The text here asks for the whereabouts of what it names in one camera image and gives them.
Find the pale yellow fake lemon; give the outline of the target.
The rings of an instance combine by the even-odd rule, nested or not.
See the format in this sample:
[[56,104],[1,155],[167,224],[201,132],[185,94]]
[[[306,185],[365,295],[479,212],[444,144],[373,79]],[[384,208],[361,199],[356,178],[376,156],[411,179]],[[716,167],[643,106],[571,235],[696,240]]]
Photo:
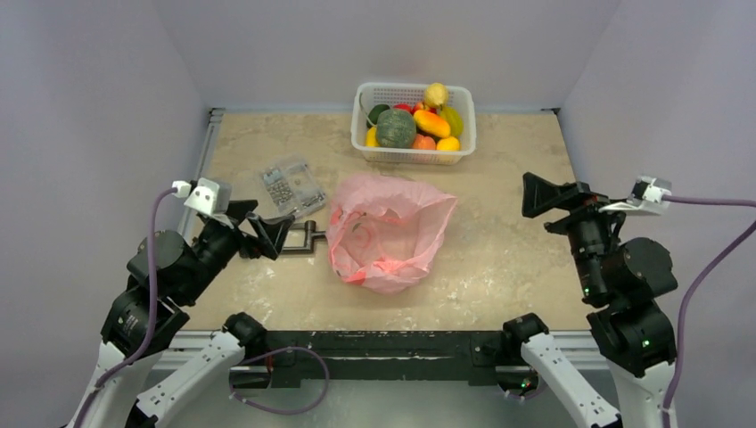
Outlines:
[[440,82],[428,85],[424,90],[423,103],[430,109],[439,109],[448,103],[449,91]]

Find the fake peach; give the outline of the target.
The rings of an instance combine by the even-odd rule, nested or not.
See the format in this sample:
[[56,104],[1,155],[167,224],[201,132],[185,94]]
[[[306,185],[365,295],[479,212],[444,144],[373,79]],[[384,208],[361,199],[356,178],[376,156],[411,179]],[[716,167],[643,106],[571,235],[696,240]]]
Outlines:
[[437,143],[432,136],[416,134],[411,145],[412,150],[435,151]]

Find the clear plastic screw box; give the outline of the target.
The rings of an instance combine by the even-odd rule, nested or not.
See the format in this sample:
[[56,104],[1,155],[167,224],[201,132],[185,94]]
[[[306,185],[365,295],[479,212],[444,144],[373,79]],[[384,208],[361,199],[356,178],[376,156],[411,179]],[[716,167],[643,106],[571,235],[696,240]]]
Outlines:
[[281,216],[305,218],[326,205],[326,194],[316,181],[308,162],[299,155],[287,155],[262,169],[259,182]]

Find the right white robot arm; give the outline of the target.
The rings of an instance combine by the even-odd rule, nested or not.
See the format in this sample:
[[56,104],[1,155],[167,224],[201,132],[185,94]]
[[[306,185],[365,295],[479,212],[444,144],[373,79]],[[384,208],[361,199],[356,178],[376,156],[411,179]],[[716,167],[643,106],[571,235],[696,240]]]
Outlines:
[[567,237],[590,332],[606,359],[619,403],[608,403],[567,359],[535,314],[505,322],[500,349],[530,366],[581,427],[674,427],[678,421],[668,388],[678,357],[674,328],[657,305],[678,281],[669,251],[640,237],[622,241],[629,215],[660,215],[669,207],[669,181],[638,177],[630,195],[613,200],[583,182],[557,185],[527,172],[522,177],[522,215],[550,210],[565,216],[545,223]]

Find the black L-shaped metal tool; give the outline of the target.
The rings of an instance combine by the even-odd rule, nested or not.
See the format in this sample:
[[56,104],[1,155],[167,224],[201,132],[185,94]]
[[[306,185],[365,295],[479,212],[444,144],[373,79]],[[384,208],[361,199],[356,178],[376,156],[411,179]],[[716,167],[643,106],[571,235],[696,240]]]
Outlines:
[[315,251],[316,243],[326,239],[326,231],[318,228],[315,220],[306,220],[292,225],[287,238],[301,237],[301,243],[296,245],[285,244],[282,255],[309,255]]

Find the green yellow fake starfruit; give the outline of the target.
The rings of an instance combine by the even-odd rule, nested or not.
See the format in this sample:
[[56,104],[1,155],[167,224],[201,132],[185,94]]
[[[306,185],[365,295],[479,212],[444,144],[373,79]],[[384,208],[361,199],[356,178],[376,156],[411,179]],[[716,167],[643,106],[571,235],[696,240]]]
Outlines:
[[464,131],[464,121],[460,114],[451,106],[440,108],[439,115],[449,124],[450,135],[459,137]]

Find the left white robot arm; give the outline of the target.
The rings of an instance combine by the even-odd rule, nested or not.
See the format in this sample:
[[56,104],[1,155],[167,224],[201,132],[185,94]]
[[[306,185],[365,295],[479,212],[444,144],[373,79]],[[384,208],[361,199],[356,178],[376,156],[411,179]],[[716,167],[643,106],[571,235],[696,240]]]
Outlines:
[[244,312],[230,316],[199,355],[168,378],[144,383],[188,322],[196,303],[235,256],[276,259],[294,224],[291,215],[262,219],[254,200],[230,202],[188,243],[176,231],[151,232],[127,263],[127,288],[112,303],[92,379],[71,427],[164,427],[213,378],[234,364],[258,363],[267,331]]

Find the white perforated plastic basket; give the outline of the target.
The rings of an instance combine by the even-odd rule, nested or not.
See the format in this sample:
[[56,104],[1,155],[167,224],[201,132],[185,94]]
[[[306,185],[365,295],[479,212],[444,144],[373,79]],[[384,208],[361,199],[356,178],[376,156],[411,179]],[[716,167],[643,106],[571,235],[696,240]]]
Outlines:
[[454,165],[462,158],[473,154],[477,144],[475,109],[472,94],[461,86],[448,86],[448,106],[460,114],[463,129],[458,137],[460,149],[454,152],[392,149],[366,146],[368,131],[367,113],[376,105],[390,107],[407,103],[411,106],[422,101],[427,86],[417,83],[367,82],[357,88],[354,97],[350,126],[351,144],[367,161],[414,163],[427,165]]

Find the small red fake fruit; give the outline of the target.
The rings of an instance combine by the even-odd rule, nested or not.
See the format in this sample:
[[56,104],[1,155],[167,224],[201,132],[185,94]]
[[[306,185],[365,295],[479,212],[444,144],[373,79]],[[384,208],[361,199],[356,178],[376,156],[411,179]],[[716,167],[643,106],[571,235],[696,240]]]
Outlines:
[[409,104],[404,104],[404,103],[394,105],[393,109],[400,110],[400,111],[405,111],[405,112],[409,113],[410,115],[413,115],[414,112],[415,112],[413,106],[410,106]]

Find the orange fake mango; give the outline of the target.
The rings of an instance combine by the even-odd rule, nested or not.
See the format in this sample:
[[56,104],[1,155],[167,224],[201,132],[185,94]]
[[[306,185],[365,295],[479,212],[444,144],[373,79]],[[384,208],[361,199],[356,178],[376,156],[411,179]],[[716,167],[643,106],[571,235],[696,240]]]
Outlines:
[[451,126],[440,115],[426,110],[417,110],[413,119],[419,130],[438,138],[451,136]]

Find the dark green fake avocado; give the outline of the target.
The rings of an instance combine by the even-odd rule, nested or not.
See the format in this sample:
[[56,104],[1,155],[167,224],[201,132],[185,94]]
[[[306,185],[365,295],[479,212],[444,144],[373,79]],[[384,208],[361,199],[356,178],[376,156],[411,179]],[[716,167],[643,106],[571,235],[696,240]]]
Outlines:
[[380,115],[388,111],[390,109],[390,106],[385,103],[376,104],[367,114],[366,117],[366,125],[368,128],[372,128],[378,124],[378,120],[380,118]]

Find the yellow orange fake fruit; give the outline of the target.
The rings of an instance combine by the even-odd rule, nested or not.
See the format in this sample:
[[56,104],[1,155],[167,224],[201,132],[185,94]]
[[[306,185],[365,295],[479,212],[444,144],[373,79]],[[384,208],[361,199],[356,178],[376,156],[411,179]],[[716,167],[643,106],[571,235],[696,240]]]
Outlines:
[[446,138],[441,138],[436,143],[436,150],[437,151],[442,151],[442,152],[458,152],[460,149],[461,149],[461,143],[454,136],[449,136],[449,137],[446,137]]

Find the red fake apple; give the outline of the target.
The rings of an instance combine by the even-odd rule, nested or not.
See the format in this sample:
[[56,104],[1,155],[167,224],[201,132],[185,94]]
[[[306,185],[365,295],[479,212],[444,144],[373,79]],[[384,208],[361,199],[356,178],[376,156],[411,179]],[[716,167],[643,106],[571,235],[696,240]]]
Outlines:
[[418,102],[418,103],[416,103],[415,106],[412,108],[411,113],[415,114],[417,111],[428,111],[428,112],[433,113],[433,114],[437,113],[437,109],[436,108],[432,108],[431,106],[429,106],[425,102]]

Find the pink printed plastic bag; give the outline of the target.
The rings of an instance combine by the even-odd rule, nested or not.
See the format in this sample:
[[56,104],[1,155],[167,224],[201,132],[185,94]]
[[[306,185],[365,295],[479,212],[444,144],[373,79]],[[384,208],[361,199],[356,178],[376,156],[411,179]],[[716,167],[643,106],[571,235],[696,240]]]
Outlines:
[[395,294],[430,274],[458,199],[400,177],[359,173],[342,180],[325,231],[328,261],[342,282]]

